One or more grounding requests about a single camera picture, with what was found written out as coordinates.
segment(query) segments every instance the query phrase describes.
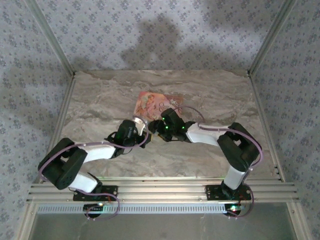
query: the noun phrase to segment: marble surface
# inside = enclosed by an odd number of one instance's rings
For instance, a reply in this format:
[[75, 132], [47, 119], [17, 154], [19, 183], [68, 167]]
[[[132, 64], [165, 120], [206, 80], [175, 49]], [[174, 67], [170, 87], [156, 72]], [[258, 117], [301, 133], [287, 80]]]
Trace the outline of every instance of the marble surface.
[[[131, 119], [140, 91], [182, 95], [184, 103], [200, 110], [206, 124], [241, 123], [262, 145], [264, 161], [251, 176], [274, 175], [274, 164], [260, 122], [249, 79], [244, 72], [91, 71], [77, 72], [61, 137], [97, 142]], [[185, 121], [199, 121], [196, 112], [183, 110]], [[224, 177], [229, 164], [222, 151], [203, 143], [164, 142], [154, 137], [146, 149], [83, 165], [97, 177]]]

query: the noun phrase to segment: white wall with floral pattern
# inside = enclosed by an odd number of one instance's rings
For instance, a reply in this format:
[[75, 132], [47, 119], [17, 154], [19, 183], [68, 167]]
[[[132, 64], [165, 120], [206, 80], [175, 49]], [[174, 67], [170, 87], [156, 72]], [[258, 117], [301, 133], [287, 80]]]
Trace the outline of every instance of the white wall with floral pattern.
[[71, 77], [29, 9], [0, 2], [0, 239], [14, 236]]
[[286, 179], [320, 239], [320, 2], [298, 0], [253, 80]]
[[38, 0], [73, 67], [248, 69], [282, 0]]
[[[67, 59], [88, 69], [248, 69], [282, 0], [37, 0]], [[2, 0], [0, 239], [12, 239], [70, 76], [25, 3]], [[320, 239], [320, 7], [298, 0], [253, 80], [286, 177]]]

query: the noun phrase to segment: robotic arm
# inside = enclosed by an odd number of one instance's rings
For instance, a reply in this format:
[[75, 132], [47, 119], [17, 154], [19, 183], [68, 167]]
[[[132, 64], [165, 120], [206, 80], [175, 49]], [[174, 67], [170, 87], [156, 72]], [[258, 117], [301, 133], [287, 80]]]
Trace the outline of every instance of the robotic arm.
[[[161, 117], [161, 120], [150, 122], [148, 130], [153, 134], [158, 134], [164, 141], [205, 143], [220, 147], [224, 153], [230, 164], [228, 173], [218, 187], [209, 189], [207, 186], [208, 200], [213, 194], [215, 198], [222, 196], [224, 200], [234, 200], [245, 194], [247, 189], [243, 188], [242, 183], [260, 152], [252, 141], [242, 136], [249, 136], [254, 140], [241, 124], [234, 122], [231, 126], [220, 127], [222, 131], [208, 131], [206, 128], [209, 126], [199, 125], [194, 121], [184, 122], [172, 108], [165, 110]], [[143, 121], [134, 118], [133, 120], [124, 120], [118, 131], [111, 133], [104, 139], [105, 141], [95, 142], [93, 145], [90, 143], [77, 144], [69, 138], [63, 138], [41, 161], [38, 170], [40, 172], [42, 170], [42, 175], [59, 190], [69, 187], [86, 193], [101, 193], [101, 182], [92, 174], [81, 172], [81, 166], [98, 159], [116, 158], [124, 154], [123, 147], [131, 149], [144, 142], [140, 147], [145, 148], [146, 144], [151, 141], [152, 135], [144, 131], [144, 128]], [[61, 154], [48, 162], [59, 152]]]

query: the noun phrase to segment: purple cable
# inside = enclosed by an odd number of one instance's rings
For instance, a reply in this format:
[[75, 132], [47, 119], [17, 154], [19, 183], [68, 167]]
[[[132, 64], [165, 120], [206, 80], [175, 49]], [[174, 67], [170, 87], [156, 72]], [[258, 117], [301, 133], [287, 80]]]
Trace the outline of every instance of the purple cable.
[[86, 217], [88, 220], [93, 220], [93, 221], [104, 221], [104, 220], [109, 220], [109, 219], [112, 219], [113, 217], [117, 216], [119, 211], [120, 211], [120, 200], [119, 198], [117, 198], [115, 195], [113, 194], [110, 194], [110, 193], [90, 193], [90, 192], [85, 192], [85, 191], [82, 191], [82, 190], [79, 190], [78, 189], [78, 192], [82, 193], [82, 194], [85, 194], [85, 195], [89, 195], [89, 196], [108, 196], [108, 197], [112, 197], [114, 198], [117, 203], [118, 203], [118, 206], [116, 208], [116, 211], [111, 215], [111, 216], [108, 216], [108, 217], [99, 217], [99, 218], [92, 218], [92, 217], [89, 217], [89, 212], [91, 211], [91, 209], [94, 209], [96, 208], [97, 206], [92, 206], [92, 207], [89, 207], [87, 210], [86, 210]]
[[[143, 145], [143, 144], [147, 141], [147, 139], [148, 139], [148, 137], [149, 137], [148, 125], [147, 125], [146, 121], [143, 120], [141, 117], [138, 117], [138, 116], [133, 116], [133, 117], [140, 119], [140, 120], [144, 123], [144, 125], [145, 125], [146, 136], [145, 136], [144, 140], [143, 140], [141, 143], [139, 143], [139, 144], [137, 144], [137, 145], [134, 145], [134, 146], [121, 146], [121, 145], [117, 145], [117, 144], [114, 144], [114, 143], [111, 143], [111, 142], [96, 141], [96, 142], [87, 142], [87, 143], [77, 143], [77, 144], [74, 144], [74, 145], [71, 145], [71, 146], [67, 146], [66, 148], [58, 151], [56, 154], [54, 154], [52, 157], [50, 157], [50, 158], [42, 165], [42, 167], [39, 169], [39, 177], [40, 177], [43, 181], [47, 181], [48, 179], [46, 179], [46, 178], [42, 175], [43, 170], [44, 170], [55, 158], [57, 158], [59, 155], [61, 155], [61, 154], [64, 153], [65, 151], [68, 151], [68, 150], [70, 150], [70, 149], [72, 149], [72, 148], [75, 148], [75, 147], [99, 146], [99, 145], [109, 145], [109, 146], [113, 146], [113, 147], [117, 147], [117, 148], [121, 148], [121, 149], [134, 149], [134, 148], [140, 147], [141, 145]], [[118, 207], [117, 207], [115, 213], [114, 213], [113, 215], [109, 216], [109, 217], [104, 217], [104, 218], [102, 218], [101, 220], [111, 219], [111, 218], [115, 217], [115, 216], [118, 214], [118, 212], [119, 212], [119, 210], [120, 210], [120, 201], [119, 201], [119, 199], [118, 199], [115, 195], [109, 194], [109, 193], [106, 193], [106, 192], [104, 192], [104, 193], [90, 193], [90, 192], [82, 191], [82, 190], [80, 190], [80, 189], [76, 189], [76, 190], [79, 191], [79, 192], [82, 193], [82, 194], [89, 195], [89, 196], [109, 196], [109, 197], [114, 198], [114, 199], [118, 202]], [[89, 219], [95, 220], [95, 218], [90, 218], [89, 215], [88, 215], [88, 212], [89, 212], [92, 208], [94, 208], [94, 207], [89, 208], [89, 209], [87, 210], [87, 212], [86, 212], [86, 216], [88, 217], [88, 220], [89, 220]]]
[[245, 214], [243, 214], [243, 215], [241, 215], [241, 216], [238, 216], [237, 214], [235, 214], [235, 213], [232, 212], [232, 211], [226, 211], [227, 213], [234, 215], [234, 218], [243, 218], [243, 217], [247, 216], [249, 213], [251, 213], [252, 209], [254, 209], [254, 204], [255, 204], [254, 192], [252, 191], [251, 187], [249, 187], [248, 184], [244, 183], [243, 185], [245, 185], [245, 186], [247, 186], [247, 187], [249, 188], [252, 202], [251, 202], [251, 205], [250, 205], [249, 210], [248, 210]]
[[146, 129], [146, 136], [144, 138], [144, 140], [137, 144], [137, 145], [134, 145], [134, 146], [121, 146], [121, 145], [117, 145], [117, 144], [114, 144], [114, 143], [111, 143], [111, 142], [107, 142], [107, 141], [96, 141], [96, 142], [87, 142], [87, 143], [77, 143], [77, 144], [74, 144], [74, 145], [71, 145], [71, 146], [67, 146], [66, 148], [58, 151], [56, 154], [54, 154], [52, 157], [50, 157], [48, 159], [48, 161], [46, 161], [42, 167], [39, 169], [39, 176], [40, 178], [43, 180], [43, 181], [47, 181], [47, 179], [42, 175], [42, 172], [43, 170], [55, 159], [57, 158], [59, 155], [61, 155], [62, 153], [64, 153], [65, 151], [68, 151], [72, 148], [75, 148], [75, 147], [85, 147], [85, 146], [99, 146], [99, 145], [109, 145], [109, 146], [113, 146], [113, 147], [117, 147], [117, 148], [121, 148], [121, 149], [134, 149], [134, 148], [137, 148], [137, 147], [140, 147], [141, 145], [143, 145], [148, 137], [149, 137], [149, 130], [148, 130], [148, 125], [147, 123], [145, 122], [145, 120], [143, 120], [142, 118], [138, 117], [138, 116], [133, 116], [134, 118], [138, 118], [140, 119], [144, 125], [145, 125], [145, 129]]
[[[192, 107], [192, 106], [178, 106], [176, 107], [174, 110], [176, 109], [182, 109], [182, 108], [188, 108], [188, 109], [192, 109], [194, 111], [196, 111], [200, 117], [202, 118], [202, 122], [204, 123], [205, 122], [205, 117], [202, 115], [202, 113], [197, 110], [196, 108]], [[237, 130], [234, 130], [234, 129], [229, 129], [229, 128], [206, 128], [206, 127], [203, 127], [203, 126], [200, 126], [200, 123], [198, 122], [198, 127], [202, 130], [207, 130], [207, 131], [213, 131], [213, 132], [220, 132], [220, 131], [223, 131], [223, 132], [231, 132], [231, 133], [234, 133], [234, 134], [239, 134], [241, 135], [242, 137], [248, 139], [250, 142], [252, 142], [256, 148], [258, 149], [259, 151], [259, 154], [260, 154], [260, 158], [258, 161], [254, 162], [251, 164], [250, 167], [254, 167], [256, 166], [257, 164], [261, 163], [264, 159], [264, 154], [262, 152], [262, 148], [259, 146], [259, 144], [257, 143], [257, 141], [255, 141], [252, 137], [248, 136], [247, 134], [241, 132], [241, 131], [237, 131]]]

